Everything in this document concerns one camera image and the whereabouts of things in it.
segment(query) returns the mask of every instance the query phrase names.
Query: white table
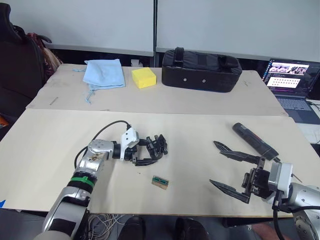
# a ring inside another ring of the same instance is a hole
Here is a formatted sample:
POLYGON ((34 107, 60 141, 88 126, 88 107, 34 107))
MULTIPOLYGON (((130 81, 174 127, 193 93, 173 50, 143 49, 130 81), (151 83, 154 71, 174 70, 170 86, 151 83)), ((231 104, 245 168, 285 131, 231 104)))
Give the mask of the white table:
MULTIPOLYGON (((307 101, 312 102, 314 104, 318 104, 320 107, 320 100, 310 100, 307 101)), ((317 109, 316 106, 312 105, 311 108, 314 110, 314 112, 318 115, 320 118, 320 111, 317 109)), ((320 141, 320 125, 316 124, 304 124, 304 123, 297 123, 299 129, 303 132, 303 135, 305 138, 311 143, 316 144, 320 141)))
POLYGON ((85 101, 88 86, 83 82, 85 65, 63 64, 27 106, 29 109, 111 111, 126 113, 222 114, 288 116, 256 71, 243 71, 231 92, 219 93, 165 86, 161 68, 151 68, 157 84, 138 89, 131 71, 123 67, 126 87, 98 90, 85 101))
MULTIPOLYGON (((27 109, 0 142, 4 208, 48 211, 72 176, 77 152, 115 120, 128 121, 141 138, 163 134, 168 155, 144 167, 108 161, 93 191, 93 213, 270 217, 271 205, 259 197, 252 195, 245 204, 209 183, 213 179, 242 191, 244 174, 254 167, 226 158, 213 146, 217 140, 258 155, 233 132, 236 122, 274 147, 283 162, 293 163, 303 184, 319 184, 319 157, 289 117, 27 109), (169 180, 167 190, 151 184, 153 175, 169 180)), ((124 131, 118 123, 99 138, 119 141, 124 131)))

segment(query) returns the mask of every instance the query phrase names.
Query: shoe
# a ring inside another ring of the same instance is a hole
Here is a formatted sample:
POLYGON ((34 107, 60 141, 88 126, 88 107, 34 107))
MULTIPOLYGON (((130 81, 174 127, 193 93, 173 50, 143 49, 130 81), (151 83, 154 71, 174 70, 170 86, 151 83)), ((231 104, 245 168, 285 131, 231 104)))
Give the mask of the shoe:
POLYGON ((142 217, 130 217, 124 224, 118 240, 144 240, 146 237, 146 224, 142 217))
POLYGON ((175 240, 209 240, 204 226, 192 219, 179 217, 175 222, 175 240))

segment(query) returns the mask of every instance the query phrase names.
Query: laptop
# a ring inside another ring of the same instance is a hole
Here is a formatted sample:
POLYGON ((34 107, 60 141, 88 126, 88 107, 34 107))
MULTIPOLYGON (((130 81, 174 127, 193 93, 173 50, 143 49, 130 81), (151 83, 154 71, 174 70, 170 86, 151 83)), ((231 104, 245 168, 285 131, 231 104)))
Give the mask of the laptop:
POLYGON ((271 59, 262 80, 296 123, 320 124, 306 101, 320 75, 320 63, 271 59))

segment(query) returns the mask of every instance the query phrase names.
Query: green band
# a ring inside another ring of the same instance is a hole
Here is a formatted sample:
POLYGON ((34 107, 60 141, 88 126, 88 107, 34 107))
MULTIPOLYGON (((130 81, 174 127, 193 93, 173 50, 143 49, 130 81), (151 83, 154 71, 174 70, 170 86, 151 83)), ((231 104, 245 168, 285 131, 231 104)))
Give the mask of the green band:
POLYGON ((85 184, 89 184, 91 187, 94 187, 94 186, 95 186, 95 184, 94 184, 92 181, 90 181, 87 176, 83 176, 83 177, 73 177, 73 178, 71 178, 70 181, 83 182, 83 183, 85 183, 85 184))

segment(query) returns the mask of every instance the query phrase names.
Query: laptop screen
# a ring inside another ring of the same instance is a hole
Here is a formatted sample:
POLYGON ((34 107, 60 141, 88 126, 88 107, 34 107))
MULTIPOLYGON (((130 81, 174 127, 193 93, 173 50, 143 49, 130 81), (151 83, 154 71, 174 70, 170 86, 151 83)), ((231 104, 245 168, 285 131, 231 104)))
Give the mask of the laptop screen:
POLYGON ((274 94, 306 97, 319 74, 319 62, 271 59, 262 80, 274 94))

